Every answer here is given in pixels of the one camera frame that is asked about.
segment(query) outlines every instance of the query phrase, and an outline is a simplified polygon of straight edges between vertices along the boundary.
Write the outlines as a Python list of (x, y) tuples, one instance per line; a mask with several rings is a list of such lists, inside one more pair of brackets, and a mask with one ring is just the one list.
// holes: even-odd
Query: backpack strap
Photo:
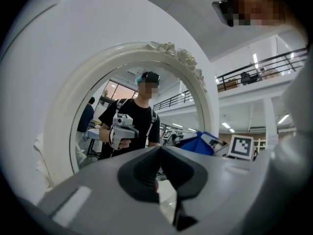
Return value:
[(147, 132), (147, 137), (149, 136), (149, 133), (151, 131), (153, 124), (157, 120), (157, 114), (154, 112), (154, 110), (152, 110), (151, 107), (150, 107), (150, 109), (151, 109), (151, 124), (150, 124), (150, 128), (148, 129), (148, 132)]
[(118, 113), (119, 110), (122, 108), (122, 106), (127, 102), (128, 99), (124, 98), (124, 99), (119, 99), (117, 104), (116, 104), (116, 111), (115, 113)]

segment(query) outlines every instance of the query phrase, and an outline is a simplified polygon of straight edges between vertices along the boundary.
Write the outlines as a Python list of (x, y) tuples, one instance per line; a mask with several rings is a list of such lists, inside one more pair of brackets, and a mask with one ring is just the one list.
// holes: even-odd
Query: floor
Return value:
[[(89, 144), (90, 144), (90, 139), (83, 140), (79, 143), (79, 146), (82, 150), (84, 150), (85, 155), (87, 154)], [(95, 152), (101, 152), (101, 147), (102, 147), (102, 142), (99, 140), (95, 140), (92, 149)], [(89, 164), (97, 162), (97, 161), (98, 161), (98, 158), (96, 156), (87, 156), (85, 160), (81, 164), (78, 165), (78, 167), (79, 169), (82, 169), (83, 167), (88, 166)]]

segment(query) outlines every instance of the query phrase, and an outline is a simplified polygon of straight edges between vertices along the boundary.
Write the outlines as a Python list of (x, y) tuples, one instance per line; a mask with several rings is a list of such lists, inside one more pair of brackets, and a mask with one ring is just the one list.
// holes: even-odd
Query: white ceiling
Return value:
[(153, 71), (160, 75), (159, 94), (179, 82), (179, 79), (171, 72), (159, 67), (149, 67), (148, 69), (145, 69), (144, 67), (134, 67), (127, 71), (120, 71), (117, 75), (112, 77), (111, 80), (136, 90), (137, 85), (135, 79), (140, 77), (146, 71)]
[[(288, 112), (280, 97), (272, 99), (276, 123)], [(260, 132), (264, 132), (266, 123), (262, 101), (255, 101), (253, 103), (237, 104), (228, 107), (220, 107), (220, 133), (227, 132), (228, 130), (222, 125), (226, 122), (236, 132), (248, 132), (250, 109), (252, 108), (252, 120), (251, 131), (254, 128), (261, 128)], [(162, 123), (172, 125), (176, 123), (182, 125), (184, 129), (198, 129), (198, 117), (197, 113), (177, 114), (174, 116), (161, 117)], [(290, 128), (293, 127), (293, 121), (291, 117), (288, 117), (282, 124), (278, 125), (278, 128)]]
[(198, 42), (210, 61), (233, 52), (242, 44), (285, 31), (255, 26), (230, 28), (219, 20), (212, 2), (219, 0), (149, 0), (176, 19)]
[(188, 128), (197, 130), (199, 128), (197, 112), (160, 117), (160, 122), (175, 128), (178, 127), (173, 125), (173, 123), (179, 124), (184, 130), (187, 130)]

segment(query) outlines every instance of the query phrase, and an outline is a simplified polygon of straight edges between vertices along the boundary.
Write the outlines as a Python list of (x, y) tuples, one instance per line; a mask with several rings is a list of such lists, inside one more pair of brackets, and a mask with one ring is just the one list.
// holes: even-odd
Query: railing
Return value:
[(307, 55), (307, 49), (302, 48), (228, 72), (216, 78), (218, 92), (295, 72), (303, 66)]
[[(219, 82), (217, 83), (218, 92), (226, 91), (227, 89), (228, 90), (234, 89), (238, 87), (240, 84), (244, 86), (247, 84), (252, 84), (255, 82), (259, 82), (259, 81), (271, 78), (273, 76), (281, 76), (286, 73), (295, 72), (297, 71), (297, 69), (303, 66), (302, 62), (307, 59), (307, 55), (308, 55), (307, 49), (302, 48), (302, 49), (298, 49), (295, 51), (286, 52), (284, 54), (280, 54), (271, 58), (264, 59), (257, 63), (257, 66), (260, 66), (258, 68), (255, 67), (256, 64), (250, 64), (240, 69), (233, 70), (229, 73), (226, 73), (216, 78), (219, 80)], [(185, 103), (189, 101), (193, 101), (193, 97), (189, 91), (185, 91), (165, 101), (155, 104), (153, 106), (153, 109), (160, 110), (163, 108), (171, 107), (179, 103)]]
[(182, 92), (180, 94), (177, 94), (173, 97), (170, 97), (167, 100), (164, 100), (158, 104), (155, 104), (153, 106), (154, 110), (161, 110), (163, 108), (171, 107), (173, 105), (179, 104), (179, 103), (185, 103), (185, 102), (191, 102), (193, 101), (193, 97), (189, 91)]

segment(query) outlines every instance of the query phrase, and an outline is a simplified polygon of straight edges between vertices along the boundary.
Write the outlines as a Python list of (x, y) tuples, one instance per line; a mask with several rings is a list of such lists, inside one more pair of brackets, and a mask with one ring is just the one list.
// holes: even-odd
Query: man's hand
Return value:
[(118, 149), (128, 148), (130, 142), (131, 142), (130, 139), (123, 139), (123, 140), (121, 140), (121, 143), (119, 143)]

